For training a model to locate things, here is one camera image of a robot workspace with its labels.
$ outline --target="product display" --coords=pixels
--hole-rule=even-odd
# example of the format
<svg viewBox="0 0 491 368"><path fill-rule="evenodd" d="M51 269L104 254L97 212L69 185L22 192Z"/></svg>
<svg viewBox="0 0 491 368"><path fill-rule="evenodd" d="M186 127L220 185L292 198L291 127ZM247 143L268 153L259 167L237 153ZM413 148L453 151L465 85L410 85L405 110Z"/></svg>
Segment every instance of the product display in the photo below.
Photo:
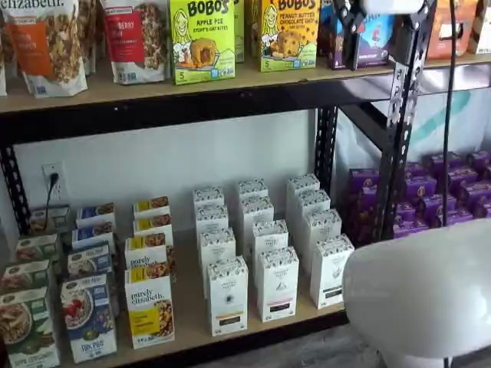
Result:
<svg viewBox="0 0 491 368"><path fill-rule="evenodd" d="M344 234L315 245L310 295L317 309L343 301L343 270L353 251L350 239Z"/></svg>
<svg viewBox="0 0 491 368"><path fill-rule="evenodd" d="M57 318L47 287L0 297L0 334L12 368L51 368L60 365Z"/></svg>
<svg viewBox="0 0 491 368"><path fill-rule="evenodd" d="M239 214L238 253L248 261L252 259L253 224L273 221L275 208L269 197L250 197L241 201L240 209L242 213Z"/></svg>
<svg viewBox="0 0 491 368"><path fill-rule="evenodd" d="M261 1L259 55L261 71L315 67L319 0Z"/></svg>
<svg viewBox="0 0 491 368"><path fill-rule="evenodd" d="M205 299L208 298L208 265L232 259L235 256L236 237L232 228L221 228L199 235L199 262Z"/></svg>
<svg viewBox="0 0 491 368"><path fill-rule="evenodd" d="M156 263L124 273L133 348L174 340L169 266Z"/></svg>
<svg viewBox="0 0 491 368"><path fill-rule="evenodd" d="M35 97L67 97L87 89L78 38L78 0L50 6L2 6L7 32L28 90Z"/></svg>
<svg viewBox="0 0 491 368"><path fill-rule="evenodd" d="M209 325L212 336L247 330L247 280L244 258L209 264Z"/></svg>
<svg viewBox="0 0 491 368"><path fill-rule="evenodd" d="M94 207L83 207L77 211L76 223L78 228L103 225L106 222L110 222L113 229L116 229L114 203L106 203Z"/></svg>
<svg viewBox="0 0 491 368"><path fill-rule="evenodd" d="M288 228L285 220L256 222L252 225L254 242L252 244L252 275L257 287L259 276L259 255L288 247Z"/></svg>
<svg viewBox="0 0 491 368"><path fill-rule="evenodd" d="M234 1L214 4L205 8L205 2L170 0L173 72L178 85L236 75Z"/></svg>
<svg viewBox="0 0 491 368"><path fill-rule="evenodd" d="M114 316L106 274L64 282L61 305L74 362L115 353Z"/></svg>
<svg viewBox="0 0 491 368"><path fill-rule="evenodd" d="M168 1L101 0L101 4L114 83L163 81L168 64Z"/></svg>
<svg viewBox="0 0 491 368"><path fill-rule="evenodd" d="M150 201L141 201L133 205L133 218L135 220L169 214L169 198L167 197L157 197Z"/></svg>
<svg viewBox="0 0 491 368"><path fill-rule="evenodd" d="M297 286L298 258L292 247L260 254L257 307L262 322L295 315Z"/></svg>

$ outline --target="granola bag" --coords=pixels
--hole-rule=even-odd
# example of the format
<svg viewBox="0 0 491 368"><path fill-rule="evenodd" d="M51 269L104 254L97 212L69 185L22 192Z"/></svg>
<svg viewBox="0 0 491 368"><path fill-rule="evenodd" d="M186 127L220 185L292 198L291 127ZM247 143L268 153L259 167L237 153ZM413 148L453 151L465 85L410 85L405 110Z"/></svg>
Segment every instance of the granola bag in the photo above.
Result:
<svg viewBox="0 0 491 368"><path fill-rule="evenodd" d="M8 0L0 2L0 9L32 94L66 97L87 89L78 0Z"/></svg>
<svg viewBox="0 0 491 368"><path fill-rule="evenodd" d="M167 0L101 0L114 83L163 81Z"/></svg>

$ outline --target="bobo's apple pie box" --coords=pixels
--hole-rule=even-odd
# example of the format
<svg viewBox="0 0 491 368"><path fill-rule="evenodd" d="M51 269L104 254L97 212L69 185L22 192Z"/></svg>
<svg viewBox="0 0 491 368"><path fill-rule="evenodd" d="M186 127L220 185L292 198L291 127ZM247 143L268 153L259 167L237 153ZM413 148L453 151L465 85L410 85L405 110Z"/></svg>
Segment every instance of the bobo's apple pie box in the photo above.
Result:
<svg viewBox="0 0 491 368"><path fill-rule="evenodd" d="M236 75L234 1L170 0L177 85Z"/></svg>
<svg viewBox="0 0 491 368"><path fill-rule="evenodd" d="M315 67L320 0L262 1L259 11L261 71Z"/></svg>

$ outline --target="purple box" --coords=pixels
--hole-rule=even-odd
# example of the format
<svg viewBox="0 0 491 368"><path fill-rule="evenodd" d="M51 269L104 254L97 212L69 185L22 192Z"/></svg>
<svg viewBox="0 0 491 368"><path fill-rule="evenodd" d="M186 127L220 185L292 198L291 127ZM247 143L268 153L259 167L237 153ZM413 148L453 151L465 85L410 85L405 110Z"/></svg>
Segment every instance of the purple box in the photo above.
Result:
<svg viewBox="0 0 491 368"><path fill-rule="evenodd" d="M420 163L406 163L404 172L406 173L406 179L413 178L415 176L425 176L427 174L424 166Z"/></svg>
<svg viewBox="0 0 491 368"><path fill-rule="evenodd" d="M482 175L486 171L486 167L489 165L489 159L491 155L486 151L479 151L475 153L469 153L467 155L467 163L470 167Z"/></svg>
<svg viewBox="0 0 491 368"><path fill-rule="evenodd" d="M462 184L457 207L466 207L472 212L476 205L484 203L489 197L491 197L491 181L489 180Z"/></svg>
<svg viewBox="0 0 491 368"><path fill-rule="evenodd" d="M415 176L405 180L406 199L416 204L424 196L432 196L437 190L437 180L429 175Z"/></svg>
<svg viewBox="0 0 491 368"><path fill-rule="evenodd" d="M454 209L447 213L447 226L467 222L473 219L473 214L466 209ZM438 215L433 219L432 227L441 228L443 226L443 215Z"/></svg>
<svg viewBox="0 0 491 368"><path fill-rule="evenodd" d="M453 195L447 197L447 211L454 210L457 199ZM443 210L443 195L435 194L423 197L417 204L417 214L427 222L431 222L435 216L441 215Z"/></svg>

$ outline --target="bobo's box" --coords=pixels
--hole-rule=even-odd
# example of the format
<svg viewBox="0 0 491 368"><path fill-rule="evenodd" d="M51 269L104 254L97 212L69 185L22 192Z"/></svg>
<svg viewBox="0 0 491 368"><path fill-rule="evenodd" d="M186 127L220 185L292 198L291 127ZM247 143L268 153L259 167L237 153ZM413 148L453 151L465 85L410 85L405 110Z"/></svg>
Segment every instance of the bobo's box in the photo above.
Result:
<svg viewBox="0 0 491 368"><path fill-rule="evenodd" d="M177 85L236 75L234 1L170 0Z"/></svg>
<svg viewBox="0 0 491 368"><path fill-rule="evenodd" d="M115 353L116 330L106 274L67 281L61 287L61 305L74 362Z"/></svg>
<svg viewBox="0 0 491 368"><path fill-rule="evenodd" d="M315 67L319 1L258 2L261 71Z"/></svg>
<svg viewBox="0 0 491 368"><path fill-rule="evenodd" d="M212 336L247 330L247 279L244 258L234 257L207 268L209 325Z"/></svg>

